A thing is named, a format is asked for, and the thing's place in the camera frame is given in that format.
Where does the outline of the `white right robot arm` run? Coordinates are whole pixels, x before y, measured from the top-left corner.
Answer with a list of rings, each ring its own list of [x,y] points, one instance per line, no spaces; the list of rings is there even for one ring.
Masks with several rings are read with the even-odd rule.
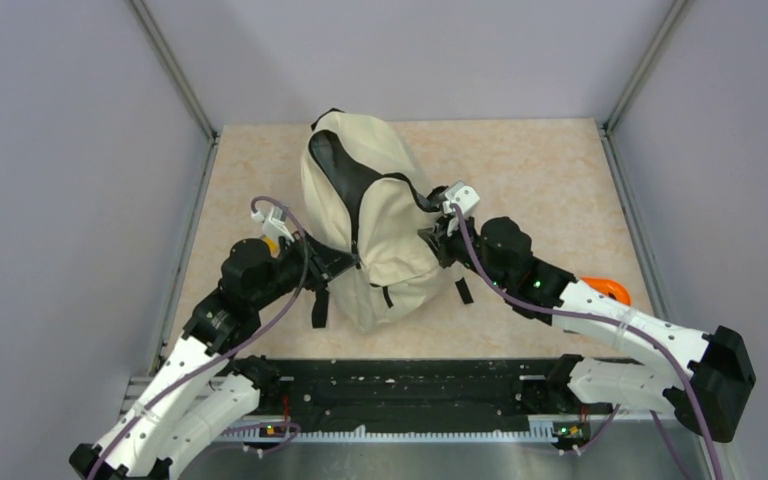
[[[633,359],[621,366],[574,357],[549,376],[546,397],[560,412],[612,403],[673,414],[693,433],[734,440],[757,376],[741,334],[683,327],[627,305],[583,278],[536,257],[532,239],[507,216],[481,227],[478,194],[458,182],[435,188],[437,214],[421,237],[444,267],[476,273],[517,314],[610,345]]]

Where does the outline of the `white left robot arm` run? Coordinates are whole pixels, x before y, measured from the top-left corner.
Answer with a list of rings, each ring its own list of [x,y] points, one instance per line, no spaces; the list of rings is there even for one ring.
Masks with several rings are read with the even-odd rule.
[[[262,360],[227,375],[203,401],[199,393],[236,353],[265,331],[260,312],[283,296],[319,291],[355,267],[357,255],[310,235],[234,244],[217,287],[193,309],[163,366],[130,409],[94,443],[78,445],[69,463],[82,479],[177,479],[243,416],[279,404],[277,372]]]

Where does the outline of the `cream canvas backpack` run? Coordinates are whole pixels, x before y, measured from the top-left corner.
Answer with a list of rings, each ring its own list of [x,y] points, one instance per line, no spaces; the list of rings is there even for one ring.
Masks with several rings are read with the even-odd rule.
[[[399,321],[448,287],[474,299],[461,267],[442,268],[419,229],[445,226],[426,213],[433,186],[397,130],[366,114],[332,108],[311,125],[300,160],[308,232],[351,252],[359,264],[315,297],[311,324],[323,328],[336,306],[363,333]]]

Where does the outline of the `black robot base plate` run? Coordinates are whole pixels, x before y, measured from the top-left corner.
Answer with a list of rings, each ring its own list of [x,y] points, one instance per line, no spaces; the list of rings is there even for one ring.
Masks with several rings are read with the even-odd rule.
[[[540,415],[584,420],[586,407],[551,385],[552,359],[301,360],[250,356],[226,373],[260,391],[255,418],[278,418],[305,434],[525,432]]]

